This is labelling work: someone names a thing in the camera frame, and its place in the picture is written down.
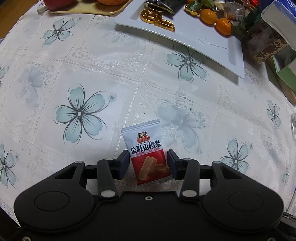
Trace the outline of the black snack packet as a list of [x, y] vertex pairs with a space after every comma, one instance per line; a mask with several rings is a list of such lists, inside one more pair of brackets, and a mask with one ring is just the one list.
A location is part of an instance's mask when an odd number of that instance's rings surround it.
[[187, 1], [186, 0], [148, 0], [145, 1], [146, 4], [156, 6], [168, 13], [174, 15], [176, 12], [183, 7]]

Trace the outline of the small clear plastic cup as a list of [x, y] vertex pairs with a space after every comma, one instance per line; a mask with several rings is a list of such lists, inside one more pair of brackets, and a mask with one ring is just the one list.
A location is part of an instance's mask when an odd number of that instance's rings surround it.
[[243, 5], [227, 1], [223, 4], [226, 18], [231, 21], [239, 22], [245, 17], [245, 8]]

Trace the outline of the beige fruit tray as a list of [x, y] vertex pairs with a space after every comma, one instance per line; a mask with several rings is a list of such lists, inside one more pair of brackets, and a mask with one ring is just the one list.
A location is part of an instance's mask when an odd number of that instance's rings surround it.
[[57, 11], [50, 11], [52, 14], [93, 14], [112, 16], [121, 13], [132, 1], [120, 5], [108, 6], [98, 1], [76, 1], [70, 6]]

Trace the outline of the gold chocolate coins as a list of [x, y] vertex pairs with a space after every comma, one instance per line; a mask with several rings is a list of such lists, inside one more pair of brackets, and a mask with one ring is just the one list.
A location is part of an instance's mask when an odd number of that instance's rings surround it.
[[175, 32], [174, 24], [169, 20], [163, 19], [162, 14], [160, 14], [158, 11], [153, 9], [144, 9], [140, 12], [139, 17], [145, 23], [153, 24], [157, 27]]

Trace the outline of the mandarin on plate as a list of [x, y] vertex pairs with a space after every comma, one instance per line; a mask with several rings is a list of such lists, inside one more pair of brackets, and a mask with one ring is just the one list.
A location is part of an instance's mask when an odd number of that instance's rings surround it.
[[215, 29], [217, 32], [224, 36], [230, 36], [232, 34], [232, 24], [226, 18], [220, 18], [217, 20]]
[[200, 12], [200, 18], [207, 25], [213, 25], [218, 20], [216, 13], [210, 9], [203, 9]]

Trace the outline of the pink yellow apple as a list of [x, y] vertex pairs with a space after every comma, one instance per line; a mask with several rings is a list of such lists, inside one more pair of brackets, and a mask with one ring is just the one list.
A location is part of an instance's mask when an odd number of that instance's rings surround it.
[[127, 0], [97, 0], [97, 1], [107, 6], [117, 6], [127, 2]]

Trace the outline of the desk calendar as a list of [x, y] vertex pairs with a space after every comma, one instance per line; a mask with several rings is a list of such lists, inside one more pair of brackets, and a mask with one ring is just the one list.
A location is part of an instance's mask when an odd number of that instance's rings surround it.
[[284, 68], [280, 68], [280, 63], [275, 56], [267, 60], [270, 68], [280, 85], [288, 101], [295, 106], [295, 59]]

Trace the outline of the glass bowl with spoon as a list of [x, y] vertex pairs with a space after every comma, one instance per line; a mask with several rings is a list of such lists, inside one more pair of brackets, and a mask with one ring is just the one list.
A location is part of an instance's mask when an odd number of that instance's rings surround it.
[[292, 132], [292, 137], [295, 140], [296, 139], [296, 114], [293, 114], [291, 116], [291, 132]]

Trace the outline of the red white hawthorn packet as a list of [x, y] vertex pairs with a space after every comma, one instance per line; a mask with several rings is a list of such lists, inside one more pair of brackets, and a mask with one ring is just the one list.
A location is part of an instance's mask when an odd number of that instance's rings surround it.
[[129, 150], [137, 185], [144, 185], [168, 178], [160, 120], [151, 120], [121, 129]]

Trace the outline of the white floral tablecloth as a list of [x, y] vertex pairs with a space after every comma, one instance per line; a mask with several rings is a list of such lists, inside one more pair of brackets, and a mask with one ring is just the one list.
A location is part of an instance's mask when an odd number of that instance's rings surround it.
[[158, 119], [165, 150], [221, 160], [295, 214], [295, 108], [266, 64], [244, 78], [201, 54], [96, 15], [23, 15], [1, 40], [1, 211], [74, 161], [124, 148], [121, 129]]

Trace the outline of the red apple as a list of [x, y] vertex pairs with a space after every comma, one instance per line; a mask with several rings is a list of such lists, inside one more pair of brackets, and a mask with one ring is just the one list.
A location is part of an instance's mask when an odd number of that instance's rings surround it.
[[75, 3], [75, 0], [44, 0], [44, 4], [51, 11], [59, 10]]

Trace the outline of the mandarin on plate left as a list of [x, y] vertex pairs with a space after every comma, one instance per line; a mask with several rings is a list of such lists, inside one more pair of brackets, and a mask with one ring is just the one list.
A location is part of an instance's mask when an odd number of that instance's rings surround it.
[[200, 18], [207, 25], [213, 25], [218, 20], [216, 13], [210, 9], [203, 9], [200, 12]]

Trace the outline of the mandarin on plate right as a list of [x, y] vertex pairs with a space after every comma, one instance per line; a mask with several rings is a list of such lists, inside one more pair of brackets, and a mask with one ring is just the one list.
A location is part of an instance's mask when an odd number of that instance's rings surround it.
[[224, 36], [230, 36], [232, 34], [232, 24], [226, 18], [220, 18], [217, 20], [215, 29], [217, 32]]

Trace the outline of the white remote control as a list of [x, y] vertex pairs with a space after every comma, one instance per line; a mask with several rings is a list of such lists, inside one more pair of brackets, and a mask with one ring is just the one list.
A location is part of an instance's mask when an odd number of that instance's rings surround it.
[[45, 3], [42, 1], [38, 6], [37, 6], [37, 12], [38, 13], [43, 13], [47, 11], [49, 8], [45, 5]]

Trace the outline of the white rectangular plate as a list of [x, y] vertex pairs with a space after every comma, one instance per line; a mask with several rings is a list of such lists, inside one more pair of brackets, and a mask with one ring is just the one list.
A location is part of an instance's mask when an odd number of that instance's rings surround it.
[[119, 14], [115, 23], [150, 32], [187, 46], [219, 63], [238, 77], [244, 78], [242, 47], [236, 37], [221, 35], [214, 27], [205, 25], [198, 17], [187, 14], [184, 8], [179, 9], [173, 16], [163, 14], [163, 18], [175, 26], [175, 31], [171, 32], [142, 21], [140, 12], [144, 9], [144, 1], [132, 1]]

